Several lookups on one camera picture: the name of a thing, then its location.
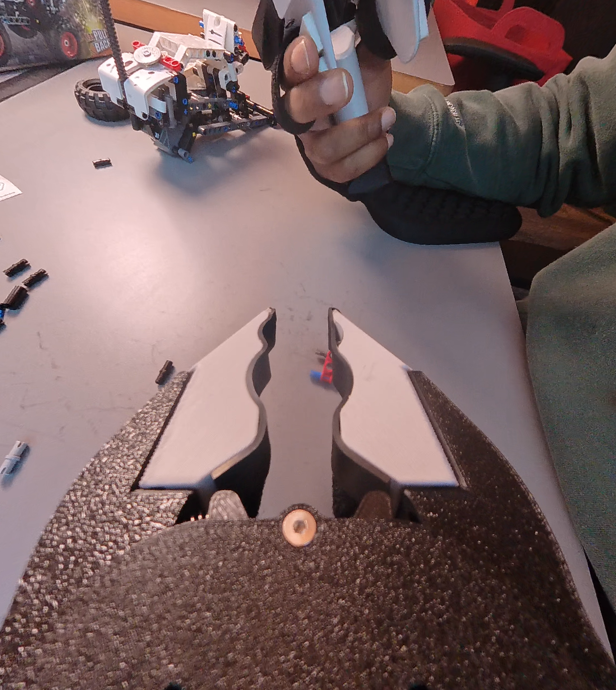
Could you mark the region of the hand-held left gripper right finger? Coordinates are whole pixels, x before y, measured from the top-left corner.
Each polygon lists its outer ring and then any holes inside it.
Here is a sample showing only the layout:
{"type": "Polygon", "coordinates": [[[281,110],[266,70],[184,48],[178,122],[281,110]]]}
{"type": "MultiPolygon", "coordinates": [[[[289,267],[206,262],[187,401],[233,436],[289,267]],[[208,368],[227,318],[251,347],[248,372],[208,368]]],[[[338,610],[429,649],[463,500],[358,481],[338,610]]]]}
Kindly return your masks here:
{"type": "Polygon", "coordinates": [[[333,419],[333,511],[355,513],[371,491],[457,488],[449,447],[429,417],[411,368],[338,309],[328,317],[333,384],[342,397],[333,419]]]}

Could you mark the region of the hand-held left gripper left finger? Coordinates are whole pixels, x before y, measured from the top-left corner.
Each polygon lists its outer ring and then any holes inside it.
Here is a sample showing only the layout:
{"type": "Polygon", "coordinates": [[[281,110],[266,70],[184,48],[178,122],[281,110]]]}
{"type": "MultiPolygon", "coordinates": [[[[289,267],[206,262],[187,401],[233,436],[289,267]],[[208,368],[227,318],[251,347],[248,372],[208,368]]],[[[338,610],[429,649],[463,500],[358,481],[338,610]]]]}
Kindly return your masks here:
{"type": "Polygon", "coordinates": [[[276,314],[263,310],[191,369],[138,480],[140,489],[192,490],[207,509],[231,490],[257,516],[270,465],[267,413],[276,314]]]}

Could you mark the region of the light grey toy pin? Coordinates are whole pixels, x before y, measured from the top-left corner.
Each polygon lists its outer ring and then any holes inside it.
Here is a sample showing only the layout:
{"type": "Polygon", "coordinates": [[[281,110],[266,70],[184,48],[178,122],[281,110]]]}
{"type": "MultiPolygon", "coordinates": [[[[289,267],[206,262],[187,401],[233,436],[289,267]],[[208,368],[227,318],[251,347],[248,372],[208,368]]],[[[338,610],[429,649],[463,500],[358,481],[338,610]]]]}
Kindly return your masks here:
{"type": "Polygon", "coordinates": [[[5,456],[2,466],[0,467],[0,475],[11,475],[15,471],[16,466],[23,459],[28,451],[28,444],[21,441],[16,441],[10,452],[5,456]]]}

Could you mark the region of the person's right forearm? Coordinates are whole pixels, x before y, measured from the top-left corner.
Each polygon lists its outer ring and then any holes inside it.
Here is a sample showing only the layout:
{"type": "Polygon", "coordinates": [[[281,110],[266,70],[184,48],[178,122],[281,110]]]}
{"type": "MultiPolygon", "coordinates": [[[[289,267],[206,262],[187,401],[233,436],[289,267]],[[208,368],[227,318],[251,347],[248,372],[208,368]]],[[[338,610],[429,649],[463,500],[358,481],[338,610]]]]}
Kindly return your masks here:
{"type": "MultiPolygon", "coordinates": [[[[583,208],[616,202],[616,44],[603,59],[582,59],[543,86],[454,92],[431,86],[393,92],[397,119],[387,154],[394,181],[362,202],[382,229],[415,244],[492,242],[517,221],[504,214],[453,219],[455,193],[542,217],[564,203],[583,208]]],[[[616,237],[616,224],[612,227],[616,237]]]]}

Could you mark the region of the black desk divider strip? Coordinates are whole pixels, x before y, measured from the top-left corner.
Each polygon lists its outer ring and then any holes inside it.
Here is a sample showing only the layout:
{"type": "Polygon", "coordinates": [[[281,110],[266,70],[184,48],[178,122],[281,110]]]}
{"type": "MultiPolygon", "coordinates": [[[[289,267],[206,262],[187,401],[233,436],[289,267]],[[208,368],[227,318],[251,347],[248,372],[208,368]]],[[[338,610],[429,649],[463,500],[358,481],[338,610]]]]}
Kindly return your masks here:
{"type": "Polygon", "coordinates": [[[76,120],[78,116],[70,110],[73,84],[76,79],[96,76],[103,60],[30,68],[0,82],[0,117],[20,124],[29,124],[34,117],[50,125],[76,120]]]}

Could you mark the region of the person's right hand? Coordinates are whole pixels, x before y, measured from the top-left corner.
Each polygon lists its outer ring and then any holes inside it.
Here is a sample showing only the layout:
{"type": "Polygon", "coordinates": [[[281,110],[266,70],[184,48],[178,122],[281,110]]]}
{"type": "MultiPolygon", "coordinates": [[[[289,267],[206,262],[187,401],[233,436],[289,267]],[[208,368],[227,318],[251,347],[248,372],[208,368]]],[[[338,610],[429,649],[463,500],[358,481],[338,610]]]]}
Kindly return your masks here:
{"type": "Polygon", "coordinates": [[[337,125],[329,116],[345,107],[353,95],[346,70],[318,71],[318,49],[310,37],[298,37],[284,54],[284,90],[288,114],[297,123],[315,122],[300,139],[316,172],[335,183],[347,183],[376,166],[393,144],[389,133],[396,113],[389,106],[390,62],[360,44],[357,55],[369,113],[337,125]]]}

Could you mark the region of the red plastic chair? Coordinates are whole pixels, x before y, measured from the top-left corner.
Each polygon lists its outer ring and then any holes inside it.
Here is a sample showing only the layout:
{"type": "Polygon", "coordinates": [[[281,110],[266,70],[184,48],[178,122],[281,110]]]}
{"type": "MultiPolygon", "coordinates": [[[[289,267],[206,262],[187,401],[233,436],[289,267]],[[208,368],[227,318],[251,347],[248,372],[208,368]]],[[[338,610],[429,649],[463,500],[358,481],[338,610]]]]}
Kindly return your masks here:
{"type": "Polygon", "coordinates": [[[520,82],[545,81],[565,71],[564,28],[529,7],[503,1],[499,10],[474,1],[436,1],[440,30],[455,91],[499,91],[520,82]]]}

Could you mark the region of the partly built toy truck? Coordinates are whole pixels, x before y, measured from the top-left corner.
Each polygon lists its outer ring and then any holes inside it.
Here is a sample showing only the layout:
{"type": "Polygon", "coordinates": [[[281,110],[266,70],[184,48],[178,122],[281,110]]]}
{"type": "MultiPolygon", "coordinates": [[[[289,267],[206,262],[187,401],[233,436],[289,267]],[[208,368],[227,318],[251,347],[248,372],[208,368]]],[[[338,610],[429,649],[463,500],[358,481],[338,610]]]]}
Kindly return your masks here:
{"type": "Polygon", "coordinates": [[[155,32],[123,53],[109,2],[99,5],[113,44],[113,57],[98,70],[102,87],[161,150],[191,162],[199,136],[276,125],[272,110],[240,90],[249,54],[233,20],[204,10],[200,37],[155,32]]]}

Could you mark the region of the person's green top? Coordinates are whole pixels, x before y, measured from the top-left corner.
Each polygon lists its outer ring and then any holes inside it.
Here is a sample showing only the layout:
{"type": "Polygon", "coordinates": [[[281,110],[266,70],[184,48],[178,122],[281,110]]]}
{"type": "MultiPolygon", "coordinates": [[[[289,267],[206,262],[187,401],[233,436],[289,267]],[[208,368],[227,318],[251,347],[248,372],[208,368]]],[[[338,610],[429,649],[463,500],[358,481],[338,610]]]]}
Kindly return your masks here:
{"type": "Polygon", "coordinates": [[[555,468],[616,613],[616,223],[536,275],[526,311],[555,468]]]}

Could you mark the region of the black toy tire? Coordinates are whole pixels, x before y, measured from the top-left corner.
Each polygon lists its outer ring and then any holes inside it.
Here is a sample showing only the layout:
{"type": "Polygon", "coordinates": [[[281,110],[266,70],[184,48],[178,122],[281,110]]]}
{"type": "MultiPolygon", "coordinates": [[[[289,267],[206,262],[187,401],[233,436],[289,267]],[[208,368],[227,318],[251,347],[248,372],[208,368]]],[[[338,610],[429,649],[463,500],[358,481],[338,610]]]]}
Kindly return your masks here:
{"type": "Polygon", "coordinates": [[[129,119],[129,112],[111,100],[98,78],[77,82],[74,95],[79,107],[92,119],[104,122],[129,119]]]}

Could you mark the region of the toy set cardboard box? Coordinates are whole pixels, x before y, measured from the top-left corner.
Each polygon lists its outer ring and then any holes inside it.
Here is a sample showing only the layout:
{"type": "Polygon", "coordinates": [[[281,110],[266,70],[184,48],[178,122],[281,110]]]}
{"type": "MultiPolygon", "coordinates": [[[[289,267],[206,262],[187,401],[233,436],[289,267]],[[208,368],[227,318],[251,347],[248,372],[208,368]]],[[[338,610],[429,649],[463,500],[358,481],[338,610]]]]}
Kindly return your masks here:
{"type": "Polygon", "coordinates": [[[0,1],[0,71],[109,53],[98,1],[0,1]]]}

